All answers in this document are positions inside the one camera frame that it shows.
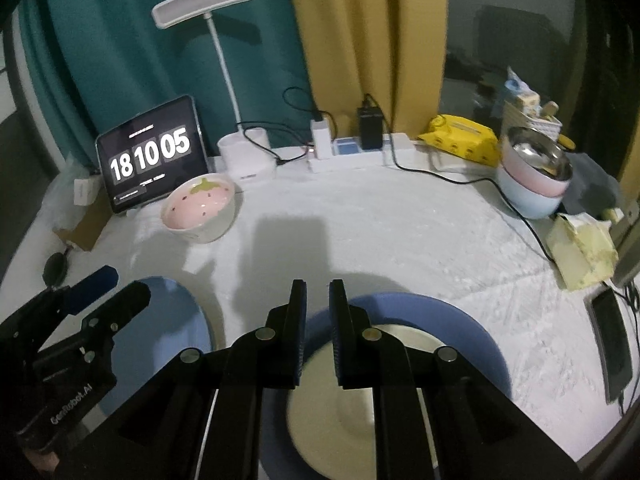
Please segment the light blue plate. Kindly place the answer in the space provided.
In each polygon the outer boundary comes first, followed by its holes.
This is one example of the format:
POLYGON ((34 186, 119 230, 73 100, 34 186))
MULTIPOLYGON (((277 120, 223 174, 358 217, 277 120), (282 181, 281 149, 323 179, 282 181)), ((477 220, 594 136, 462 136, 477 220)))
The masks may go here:
POLYGON ((116 386, 100 401, 110 416, 176 354, 186 348, 215 349, 215 336, 204 311, 178 282, 161 276, 142 281, 151 292, 149 305, 114 337, 112 371, 116 386))

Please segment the cream bowl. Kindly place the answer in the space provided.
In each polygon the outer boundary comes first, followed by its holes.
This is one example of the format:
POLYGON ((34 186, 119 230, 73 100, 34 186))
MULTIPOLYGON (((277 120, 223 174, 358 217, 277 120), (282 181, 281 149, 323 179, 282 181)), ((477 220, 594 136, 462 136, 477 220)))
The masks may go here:
POLYGON ((323 477, 376 477, 372 390, 337 385, 332 342, 306 359, 300 385, 288 395, 286 424, 298 454, 323 477))

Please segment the large dark blue bowl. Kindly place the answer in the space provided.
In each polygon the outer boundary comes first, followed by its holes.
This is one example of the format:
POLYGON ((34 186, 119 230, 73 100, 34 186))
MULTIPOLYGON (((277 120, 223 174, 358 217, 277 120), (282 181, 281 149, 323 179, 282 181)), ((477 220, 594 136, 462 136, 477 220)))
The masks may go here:
MULTIPOLYGON (((456 348, 500 391, 510 396, 511 379, 498 344, 471 315, 445 301, 410 292, 377 292, 352 297, 349 302, 366 310, 374 324, 411 326, 456 348)), ((288 432, 289 395, 288 390, 268 389, 262 398, 259 477, 320 479, 322 475, 298 454, 288 432)))

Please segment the pink strawberry bowl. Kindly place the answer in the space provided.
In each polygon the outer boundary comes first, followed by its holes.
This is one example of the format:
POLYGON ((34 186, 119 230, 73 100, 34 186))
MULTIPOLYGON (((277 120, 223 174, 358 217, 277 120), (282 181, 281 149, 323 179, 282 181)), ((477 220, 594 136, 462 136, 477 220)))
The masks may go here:
POLYGON ((225 174, 202 174, 178 186, 160 211, 163 226, 189 243, 218 240, 235 218, 235 191, 225 174))

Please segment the cardboard box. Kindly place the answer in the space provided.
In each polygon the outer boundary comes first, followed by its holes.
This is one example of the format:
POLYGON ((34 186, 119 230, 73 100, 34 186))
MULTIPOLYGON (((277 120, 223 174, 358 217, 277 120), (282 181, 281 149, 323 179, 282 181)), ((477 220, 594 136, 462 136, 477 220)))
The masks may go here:
POLYGON ((83 252, 91 252, 112 215, 108 196, 105 191, 100 191, 94 203, 87 207, 77 226, 72 230, 53 229, 53 233, 63 243, 83 252))

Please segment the small white box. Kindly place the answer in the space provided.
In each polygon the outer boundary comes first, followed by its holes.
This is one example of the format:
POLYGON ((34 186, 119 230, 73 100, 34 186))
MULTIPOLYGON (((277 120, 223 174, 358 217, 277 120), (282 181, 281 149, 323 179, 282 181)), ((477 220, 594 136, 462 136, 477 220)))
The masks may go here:
POLYGON ((92 174, 89 177, 74 180, 74 205, 79 207, 91 206, 102 190, 102 177, 92 174))

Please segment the white textured tablecloth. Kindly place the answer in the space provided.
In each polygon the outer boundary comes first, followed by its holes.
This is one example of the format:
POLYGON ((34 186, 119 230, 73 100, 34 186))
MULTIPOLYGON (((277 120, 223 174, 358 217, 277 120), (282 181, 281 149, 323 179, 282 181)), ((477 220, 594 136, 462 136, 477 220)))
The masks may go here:
POLYGON ((191 244, 160 222, 160 205, 107 223, 91 252, 70 256, 70 283, 114 266, 122 283, 160 275, 183 285, 221 346, 308 286, 308 310, 331 281, 349 296, 413 292, 453 304, 498 344, 516 404, 574 458, 620 421, 605 400, 588 292, 566 289, 541 253, 546 222, 514 218, 489 183, 454 185, 392 167, 314 174, 304 162, 246 188, 229 231, 191 244))

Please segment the tablet showing clock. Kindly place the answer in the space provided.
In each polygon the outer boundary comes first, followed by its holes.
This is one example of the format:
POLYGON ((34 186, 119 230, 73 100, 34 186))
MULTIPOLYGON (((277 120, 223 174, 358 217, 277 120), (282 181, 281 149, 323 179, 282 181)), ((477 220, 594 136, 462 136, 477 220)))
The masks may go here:
POLYGON ((102 133, 96 156, 114 214, 155 202, 209 172, 192 96, 179 96, 102 133))

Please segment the white power strip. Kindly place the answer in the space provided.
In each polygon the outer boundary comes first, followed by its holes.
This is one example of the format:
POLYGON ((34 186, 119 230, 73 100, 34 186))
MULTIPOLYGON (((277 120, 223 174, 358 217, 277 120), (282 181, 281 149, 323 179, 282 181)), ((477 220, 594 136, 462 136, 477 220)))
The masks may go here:
POLYGON ((330 143, 328 156, 321 158, 314 153, 308 157, 309 169, 315 174, 325 174, 343 170, 366 169, 370 167, 395 167, 394 159, 401 165, 409 165, 416 160, 416 144, 405 133, 384 133, 380 150, 364 150, 359 136, 339 138, 330 143))

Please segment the white charger adapter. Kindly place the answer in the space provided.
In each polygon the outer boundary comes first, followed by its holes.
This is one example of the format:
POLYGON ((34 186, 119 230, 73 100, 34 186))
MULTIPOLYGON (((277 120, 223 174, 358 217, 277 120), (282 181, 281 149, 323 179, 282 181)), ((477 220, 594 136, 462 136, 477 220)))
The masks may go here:
POLYGON ((316 159, 323 160, 332 158, 332 131, 326 118, 321 120, 313 119, 310 122, 310 132, 316 159))

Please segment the black charger adapter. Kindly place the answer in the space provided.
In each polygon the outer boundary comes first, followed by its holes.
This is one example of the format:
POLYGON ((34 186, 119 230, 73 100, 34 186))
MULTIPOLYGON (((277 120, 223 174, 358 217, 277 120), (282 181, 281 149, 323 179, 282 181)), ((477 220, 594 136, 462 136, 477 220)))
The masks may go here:
POLYGON ((364 99, 357 110, 360 145, 363 151, 383 147, 383 114, 380 108, 364 99))

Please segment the light blue bowl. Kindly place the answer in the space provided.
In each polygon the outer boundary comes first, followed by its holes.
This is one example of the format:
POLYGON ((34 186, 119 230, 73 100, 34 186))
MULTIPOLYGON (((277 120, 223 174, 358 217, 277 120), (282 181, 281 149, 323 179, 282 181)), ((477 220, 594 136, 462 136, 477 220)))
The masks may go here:
POLYGON ((506 172, 503 166, 496 169, 500 191, 515 209, 526 219, 538 220, 549 217, 560 206, 562 197, 547 197, 526 188, 506 172))

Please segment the yellow wipes packet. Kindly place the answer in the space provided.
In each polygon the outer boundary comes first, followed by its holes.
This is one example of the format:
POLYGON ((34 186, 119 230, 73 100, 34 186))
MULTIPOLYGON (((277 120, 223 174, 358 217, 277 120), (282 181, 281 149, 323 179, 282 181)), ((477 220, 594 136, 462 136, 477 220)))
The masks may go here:
POLYGON ((500 159, 494 130, 461 116, 437 115, 418 139, 439 151, 488 167, 497 166, 500 159))

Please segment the yellow tissue pack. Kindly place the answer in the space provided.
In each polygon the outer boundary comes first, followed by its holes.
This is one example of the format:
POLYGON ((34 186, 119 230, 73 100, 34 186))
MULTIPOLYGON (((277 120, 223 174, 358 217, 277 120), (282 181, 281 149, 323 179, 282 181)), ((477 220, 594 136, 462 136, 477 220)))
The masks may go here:
POLYGON ((584 289, 612 278, 618 252, 612 222, 581 214, 558 214, 547 245, 568 290, 584 289))

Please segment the pink steel-lined bowl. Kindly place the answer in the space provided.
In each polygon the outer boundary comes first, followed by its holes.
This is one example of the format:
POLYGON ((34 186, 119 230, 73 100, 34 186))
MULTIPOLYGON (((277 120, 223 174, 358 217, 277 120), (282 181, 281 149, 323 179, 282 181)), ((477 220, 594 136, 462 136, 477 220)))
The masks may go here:
POLYGON ((501 163, 520 185, 547 197, 562 196, 573 177, 573 166, 562 148, 531 128, 511 127, 500 136, 501 163))

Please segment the black smartphone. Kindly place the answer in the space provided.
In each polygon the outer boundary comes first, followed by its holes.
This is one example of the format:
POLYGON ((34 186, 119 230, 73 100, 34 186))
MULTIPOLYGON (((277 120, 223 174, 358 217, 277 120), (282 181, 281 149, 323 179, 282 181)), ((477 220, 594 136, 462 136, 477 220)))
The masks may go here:
POLYGON ((612 289, 601 287, 587 301, 603 372, 605 400, 616 402, 632 378, 628 335, 612 289))

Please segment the teal curtain left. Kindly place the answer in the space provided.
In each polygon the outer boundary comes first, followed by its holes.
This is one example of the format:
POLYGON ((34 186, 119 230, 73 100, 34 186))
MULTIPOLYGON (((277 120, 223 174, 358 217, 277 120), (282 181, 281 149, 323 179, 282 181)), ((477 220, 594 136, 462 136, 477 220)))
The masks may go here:
POLYGON ((17 23, 35 99, 55 147, 96 166, 101 133, 192 96, 206 150, 238 120, 270 142, 308 136, 310 89, 292 0, 250 0, 158 28, 164 0, 22 0, 17 23))

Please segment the grey folded cloth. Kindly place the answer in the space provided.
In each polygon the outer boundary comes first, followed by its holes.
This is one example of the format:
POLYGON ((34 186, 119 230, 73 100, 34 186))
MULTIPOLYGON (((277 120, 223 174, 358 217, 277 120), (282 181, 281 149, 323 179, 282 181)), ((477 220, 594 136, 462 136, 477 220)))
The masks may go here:
POLYGON ((566 154, 573 177, 562 200, 567 214, 585 212, 600 219, 605 209, 624 208, 620 184, 586 153, 566 154))

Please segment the white storage basket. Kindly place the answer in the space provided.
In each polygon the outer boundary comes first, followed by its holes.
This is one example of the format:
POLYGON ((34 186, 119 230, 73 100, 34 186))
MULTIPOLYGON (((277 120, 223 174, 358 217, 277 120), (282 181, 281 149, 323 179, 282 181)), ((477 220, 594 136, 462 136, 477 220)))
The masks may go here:
POLYGON ((533 129, 553 141, 559 139, 562 122, 555 117, 558 107, 549 102, 550 112, 543 112, 538 92, 512 70, 506 69, 503 85, 501 134, 505 136, 511 128, 533 129))

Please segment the steel thermos flask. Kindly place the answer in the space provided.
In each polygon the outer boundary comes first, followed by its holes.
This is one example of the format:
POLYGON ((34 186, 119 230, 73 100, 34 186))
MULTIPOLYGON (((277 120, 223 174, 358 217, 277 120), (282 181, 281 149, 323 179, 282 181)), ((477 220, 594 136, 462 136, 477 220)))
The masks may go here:
POLYGON ((617 244, 618 261, 613 284, 623 288, 639 274, 639 201, 633 200, 626 215, 628 229, 617 244))

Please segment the yellow curtain left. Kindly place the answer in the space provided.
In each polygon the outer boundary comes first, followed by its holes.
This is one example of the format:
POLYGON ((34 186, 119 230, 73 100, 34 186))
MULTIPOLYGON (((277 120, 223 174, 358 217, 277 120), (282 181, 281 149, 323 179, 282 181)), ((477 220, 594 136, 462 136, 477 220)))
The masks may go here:
POLYGON ((358 131, 366 94, 415 138, 438 111, 448 0, 292 0, 317 104, 340 136, 358 131))

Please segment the yellow curtain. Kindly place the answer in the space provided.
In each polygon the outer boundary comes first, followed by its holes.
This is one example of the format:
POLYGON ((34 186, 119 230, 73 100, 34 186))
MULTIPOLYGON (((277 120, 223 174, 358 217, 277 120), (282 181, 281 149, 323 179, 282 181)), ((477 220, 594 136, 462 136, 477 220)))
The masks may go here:
POLYGON ((640 125, 634 127, 627 153, 617 181, 627 200, 636 200, 640 194, 640 125))
POLYGON ((340 136, 358 131, 366 94, 415 138, 438 111, 448 0, 292 0, 317 104, 340 136))

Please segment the yellow curtain right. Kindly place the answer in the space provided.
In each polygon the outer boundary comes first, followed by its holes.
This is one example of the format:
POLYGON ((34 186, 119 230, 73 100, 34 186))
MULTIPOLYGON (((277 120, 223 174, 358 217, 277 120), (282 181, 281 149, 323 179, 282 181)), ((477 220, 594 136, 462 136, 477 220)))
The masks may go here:
POLYGON ((634 127, 627 153, 617 181, 627 200, 636 200, 640 194, 640 125, 634 127))

